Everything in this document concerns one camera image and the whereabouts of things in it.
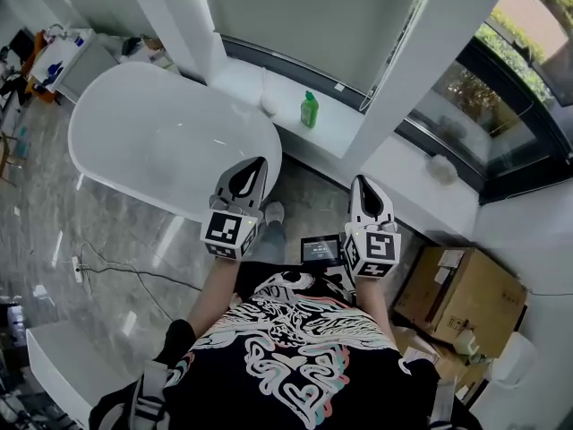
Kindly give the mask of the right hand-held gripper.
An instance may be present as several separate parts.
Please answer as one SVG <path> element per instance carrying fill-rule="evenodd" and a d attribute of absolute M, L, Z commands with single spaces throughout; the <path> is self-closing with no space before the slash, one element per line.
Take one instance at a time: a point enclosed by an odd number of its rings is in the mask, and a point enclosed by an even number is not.
<path fill-rule="evenodd" d="M 350 216 L 353 222 L 345 225 L 343 245 L 348 278 L 387 277 L 399 264 L 402 239 L 390 198 L 373 180 L 357 175 L 351 185 Z M 362 224 L 370 219 L 381 223 Z"/>

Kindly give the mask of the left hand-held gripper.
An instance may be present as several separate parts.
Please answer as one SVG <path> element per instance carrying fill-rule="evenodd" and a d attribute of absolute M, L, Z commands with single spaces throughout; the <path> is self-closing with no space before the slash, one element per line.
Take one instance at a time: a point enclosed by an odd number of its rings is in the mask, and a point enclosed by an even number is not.
<path fill-rule="evenodd" d="M 234 261 L 247 255 L 260 232 L 267 174 L 267 160 L 253 157 L 221 175 L 201 223 L 201 241 L 209 254 Z"/>

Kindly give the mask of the green detergent bottle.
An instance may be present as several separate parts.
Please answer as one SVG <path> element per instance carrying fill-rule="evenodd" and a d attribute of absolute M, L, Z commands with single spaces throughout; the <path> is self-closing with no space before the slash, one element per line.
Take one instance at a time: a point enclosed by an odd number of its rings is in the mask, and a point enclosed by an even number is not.
<path fill-rule="evenodd" d="M 316 126 L 319 111 L 319 102 L 314 94 L 307 90 L 304 94 L 304 101 L 301 104 L 300 120 L 303 125 L 313 129 Z"/>

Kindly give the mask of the person's left forearm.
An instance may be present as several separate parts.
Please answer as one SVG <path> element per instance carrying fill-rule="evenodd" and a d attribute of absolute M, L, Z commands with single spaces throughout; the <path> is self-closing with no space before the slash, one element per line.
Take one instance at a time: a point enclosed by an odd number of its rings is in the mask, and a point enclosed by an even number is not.
<path fill-rule="evenodd" d="M 217 258 L 211 266 L 187 322 L 195 338 L 203 336 L 228 310 L 233 298 L 240 262 Z"/>

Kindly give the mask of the person's right forearm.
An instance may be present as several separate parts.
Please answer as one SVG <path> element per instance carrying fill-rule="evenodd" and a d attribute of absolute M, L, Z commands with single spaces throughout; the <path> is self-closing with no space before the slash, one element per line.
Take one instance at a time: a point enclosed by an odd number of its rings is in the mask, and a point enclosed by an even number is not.
<path fill-rule="evenodd" d="M 381 331 L 395 344 L 384 289 L 385 284 L 381 279 L 358 277 L 355 282 L 356 303 L 362 311 L 371 316 Z"/>

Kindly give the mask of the grey shoe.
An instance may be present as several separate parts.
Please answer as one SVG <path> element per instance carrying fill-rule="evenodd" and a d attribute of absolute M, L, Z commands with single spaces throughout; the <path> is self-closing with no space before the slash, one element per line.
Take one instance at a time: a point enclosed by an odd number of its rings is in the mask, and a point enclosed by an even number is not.
<path fill-rule="evenodd" d="M 281 202 L 270 202 L 264 211 L 264 219 L 269 226 L 273 223 L 282 225 L 285 218 L 285 208 Z"/>

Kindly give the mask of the blue jeans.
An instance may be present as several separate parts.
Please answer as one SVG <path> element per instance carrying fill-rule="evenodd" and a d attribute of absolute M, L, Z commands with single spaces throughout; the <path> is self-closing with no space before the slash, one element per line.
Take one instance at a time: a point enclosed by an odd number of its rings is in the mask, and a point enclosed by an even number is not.
<path fill-rule="evenodd" d="M 250 259 L 276 265 L 285 263 L 286 233 L 281 222 L 273 220 L 265 227 Z"/>

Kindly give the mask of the small black screen device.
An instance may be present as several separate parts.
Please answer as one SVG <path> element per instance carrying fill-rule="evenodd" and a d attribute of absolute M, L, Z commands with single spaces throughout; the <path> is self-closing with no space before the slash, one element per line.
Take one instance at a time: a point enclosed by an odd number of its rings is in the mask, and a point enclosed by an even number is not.
<path fill-rule="evenodd" d="M 300 241 L 301 264 L 335 267 L 343 262 L 339 234 L 304 237 Z"/>

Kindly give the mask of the grey fluffy cloth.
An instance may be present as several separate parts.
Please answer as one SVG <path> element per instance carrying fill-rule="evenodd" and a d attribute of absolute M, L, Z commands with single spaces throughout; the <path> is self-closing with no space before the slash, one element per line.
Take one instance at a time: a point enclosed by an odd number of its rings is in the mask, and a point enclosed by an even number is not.
<path fill-rule="evenodd" d="M 426 167 L 430 176 L 441 185 L 449 186 L 458 180 L 456 167 L 443 155 L 429 158 Z"/>

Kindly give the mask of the white cloth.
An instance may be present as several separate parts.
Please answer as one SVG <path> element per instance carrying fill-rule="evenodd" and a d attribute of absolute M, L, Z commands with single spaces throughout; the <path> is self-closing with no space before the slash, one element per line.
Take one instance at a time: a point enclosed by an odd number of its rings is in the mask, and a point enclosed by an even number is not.
<path fill-rule="evenodd" d="M 268 71 L 265 67 L 261 69 L 260 109 L 267 116 L 275 116 L 278 112 L 278 103 L 269 87 Z"/>

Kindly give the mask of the white bathtub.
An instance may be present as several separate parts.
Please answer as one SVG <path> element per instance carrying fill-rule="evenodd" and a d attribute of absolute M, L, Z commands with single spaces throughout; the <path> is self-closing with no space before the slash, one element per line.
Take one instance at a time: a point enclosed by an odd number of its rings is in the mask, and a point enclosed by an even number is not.
<path fill-rule="evenodd" d="M 277 182 L 282 147 L 257 108 L 152 64 L 118 64 L 82 93 L 68 127 L 74 165 L 88 178 L 198 221 L 221 174 L 268 161 Z"/>

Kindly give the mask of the large cardboard box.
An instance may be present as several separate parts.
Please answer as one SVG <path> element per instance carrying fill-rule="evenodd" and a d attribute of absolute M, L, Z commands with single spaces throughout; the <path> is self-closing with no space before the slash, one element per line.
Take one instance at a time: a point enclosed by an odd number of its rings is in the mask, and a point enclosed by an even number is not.
<path fill-rule="evenodd" d="M 499 357 L 526 303 L 526 287 L 477 248 L 426 246 L 395 311 L 435 340 L 470 331 L 477 353 Z"/>

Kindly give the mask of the grey roller blind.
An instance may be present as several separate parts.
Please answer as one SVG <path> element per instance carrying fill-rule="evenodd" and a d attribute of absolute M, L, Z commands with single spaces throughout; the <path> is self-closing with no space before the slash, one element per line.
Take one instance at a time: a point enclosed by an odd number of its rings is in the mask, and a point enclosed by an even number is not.
<path fill-rule="evenodd" d="M 378 80 L 414 0 L 207 0 L 216 31 L 362 93 Z"/>

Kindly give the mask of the black printed T-shirt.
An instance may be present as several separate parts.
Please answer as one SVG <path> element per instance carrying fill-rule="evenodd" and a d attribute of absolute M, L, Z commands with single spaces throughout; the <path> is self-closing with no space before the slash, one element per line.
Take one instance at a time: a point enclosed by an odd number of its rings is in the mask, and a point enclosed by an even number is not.
<path fill-rule="evenodd" d="M 240 262 L 228 310 L 199 339 L 173 321 L 143 374 L 103 396 L 89 430 L 483 430 L 427 359 L 336 280 Z"/>

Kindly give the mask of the white vanity cabinet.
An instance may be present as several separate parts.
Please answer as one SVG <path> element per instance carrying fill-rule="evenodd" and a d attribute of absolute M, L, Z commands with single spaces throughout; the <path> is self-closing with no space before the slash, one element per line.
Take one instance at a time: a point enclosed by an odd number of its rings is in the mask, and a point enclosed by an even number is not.
<path fill-rule="evenodd" d="M 61 72 L 46 85 L 49 92 L 58 92 L 76 103 L 88 86 L 103 72 L 117 65 L 117 61 L 99 42 L 92 29 L 76 31 L 82 43 L 78 46 L 70 39 L 56 39 L 38 53 L 30 75 L 37 83 L 48 78 L 48 68 L 59 65 Z"/>

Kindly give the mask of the white plastic container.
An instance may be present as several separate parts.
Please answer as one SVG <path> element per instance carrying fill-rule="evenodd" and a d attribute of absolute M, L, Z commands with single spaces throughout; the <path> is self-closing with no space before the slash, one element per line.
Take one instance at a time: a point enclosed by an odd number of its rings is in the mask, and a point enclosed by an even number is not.
<path fill-rule="evenodd" d="M 529 376 L 536 359 L 534 344 L 520 332 L 514 331 L 500 356 L 492 361 L 489 380 L 502 389 L 515 390 Z"/>

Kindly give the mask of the green garden plants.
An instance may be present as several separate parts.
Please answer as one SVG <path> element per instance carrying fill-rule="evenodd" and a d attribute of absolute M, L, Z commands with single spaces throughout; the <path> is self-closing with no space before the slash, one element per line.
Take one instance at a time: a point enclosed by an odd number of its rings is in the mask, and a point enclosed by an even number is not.
<path fill-rule="evenodd" d="M 573 107 L 573 0 L 499 0 L 476 37 L 543 103 Z"/>

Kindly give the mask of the wooden stool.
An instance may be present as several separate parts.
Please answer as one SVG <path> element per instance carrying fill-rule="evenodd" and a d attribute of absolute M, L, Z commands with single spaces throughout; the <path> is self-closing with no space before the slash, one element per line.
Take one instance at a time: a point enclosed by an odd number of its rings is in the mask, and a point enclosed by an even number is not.
<path fill-rule="evenodd" d="M 17 184 L 10 181 L 8 176 L 4 174 L 8 166 L 18 165 L 19 163 L 25 162 L 24 157 L 18 157 L 11 153 L 10 141 L 17 142 L 18 139 L 12 136 L 6 135 L 2 130 L 0 130 L 0 181 L 6 182 L 12 187 L 16 187 Z"/>

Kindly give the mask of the white low cabinet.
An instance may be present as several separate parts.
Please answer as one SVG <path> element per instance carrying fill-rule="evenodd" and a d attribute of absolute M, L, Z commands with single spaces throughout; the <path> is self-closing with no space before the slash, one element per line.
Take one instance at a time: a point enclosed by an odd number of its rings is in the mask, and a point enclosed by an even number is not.
<path fill-rule="evenodd" d="M 50 398 L 79 427 L 89 427 L 99 400 L 133 382 L 95 349 L 69 321 L 26 330 L 30 370 Z"/>

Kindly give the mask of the black window frame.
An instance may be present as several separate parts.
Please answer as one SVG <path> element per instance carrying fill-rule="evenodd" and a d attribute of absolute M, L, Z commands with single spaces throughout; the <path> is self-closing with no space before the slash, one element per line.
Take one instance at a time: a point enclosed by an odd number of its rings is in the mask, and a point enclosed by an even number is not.
<path fill-rule="evenodd" d="M 573 177 L 573 109 L 559 109 L 519 48 L 474 37 L 397 133 L 445 157 L 485 205 Z"/>
<path fill-rule="evenodd" d="M 367 96 L 364 93 L 311 68 L 307 64 L 231 37 L 223 36 L 222 42 L 227 55 L 231 58 L 266 68 L 289 80 L 299 82 L 306 87 L 338 100 L 360 113 L 364 113 L 362 106 L 367 107 L 365 103 Z"/>

